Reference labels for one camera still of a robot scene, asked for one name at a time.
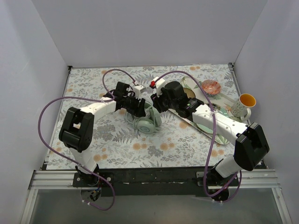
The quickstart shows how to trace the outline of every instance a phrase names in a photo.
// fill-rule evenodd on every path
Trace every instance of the white wall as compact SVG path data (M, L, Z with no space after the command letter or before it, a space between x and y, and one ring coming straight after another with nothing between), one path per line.
M16 224L46 154L38 116L62 95L67 67L31 0L0 0L0 21L0 223ZM47 141L58 107L43 120Z
M68 65L234 62L267 0L32 0Z
M242 92L253 94L252 121L270 145L266 157L299 223L299 0L269 0L235 63Z

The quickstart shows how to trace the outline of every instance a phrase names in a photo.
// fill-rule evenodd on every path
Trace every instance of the headphones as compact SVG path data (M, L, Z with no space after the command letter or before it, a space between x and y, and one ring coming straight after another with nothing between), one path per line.
M159 130L158 127L162 124L161 116L158 110L149 102L145 102L144 109L145 112L149 111L149 115L146 117L138 118L126 111L125 120L139 131L146 134L152 134Z

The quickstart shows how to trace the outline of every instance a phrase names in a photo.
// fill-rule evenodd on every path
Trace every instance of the pink bowl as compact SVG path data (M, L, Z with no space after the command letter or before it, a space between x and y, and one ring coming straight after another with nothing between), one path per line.
M203 81L201 83L201 87L206 92L206 94L210 97L217 95L221 91L221 85L215 80L211 80L211 79Z

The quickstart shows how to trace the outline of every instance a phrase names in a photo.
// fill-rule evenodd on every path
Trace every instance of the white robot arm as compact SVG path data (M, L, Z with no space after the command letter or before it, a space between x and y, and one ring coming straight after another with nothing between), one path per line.
M69 148L75 160L88 170L95 171L97 168L89 148L93 137L93 124L97 120L121 108L127 109L137 117L145 116L145 99L139 99L145 87L136 85L133 87L133 92L129 92L129 87L128 84L118 82L116 89L112 91L114 100L106 94L101 98L102 103L94 103L80 109L71 107L66 113L59 139ZM78 166L76 170L90 179L91 175L85 169Z
M216 118L217 133L228 139L235 146L234 155L219 161L209 172L213 182L221 182L241 169L251 171L269 152L269 146L262 127L253 123L246 125L231 120L221 113L211 112L208 105L196 98L188 98L179 82L166 83L156 77L150 87L157 88L151 96L154 107L159 112L176 110L178 115L194 123L214 129L213 113Z

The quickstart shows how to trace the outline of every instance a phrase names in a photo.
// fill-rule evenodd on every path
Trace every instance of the white mug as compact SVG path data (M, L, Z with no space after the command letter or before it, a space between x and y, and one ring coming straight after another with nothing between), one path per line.
M251 116L251 107L256 105L256 99L247 93L242 94L238 101L232 106L231 112L234 116L239 117L241 121L246 121Z

